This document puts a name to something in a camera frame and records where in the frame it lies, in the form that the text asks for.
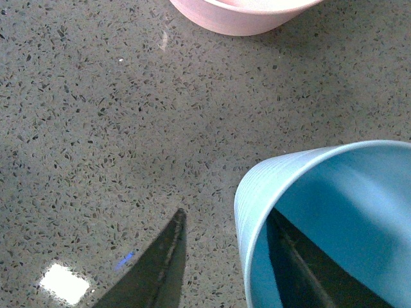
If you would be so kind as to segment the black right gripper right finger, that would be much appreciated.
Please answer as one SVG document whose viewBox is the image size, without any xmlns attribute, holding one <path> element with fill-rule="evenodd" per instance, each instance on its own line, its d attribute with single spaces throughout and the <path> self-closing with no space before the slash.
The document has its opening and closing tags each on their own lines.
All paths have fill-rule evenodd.
<svg viewBox="0 0 411 308">
<path fill-rule="evenodd" d="M 267 217 L 270 262 L 283 307 L 385 307 L 278 210 Z"/>
</svg>

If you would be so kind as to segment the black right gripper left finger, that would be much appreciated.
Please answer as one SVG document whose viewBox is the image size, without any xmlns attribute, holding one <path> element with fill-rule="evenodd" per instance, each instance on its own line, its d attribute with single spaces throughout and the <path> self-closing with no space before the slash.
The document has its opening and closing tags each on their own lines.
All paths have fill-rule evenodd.
<svg viewBox="0 0 411 308">
<path fill-rule="evenodd" d="M 186 246 L 186 212 L 179 208 L 139 260 L 94 306 L 178 307 Z"/>
</svg>

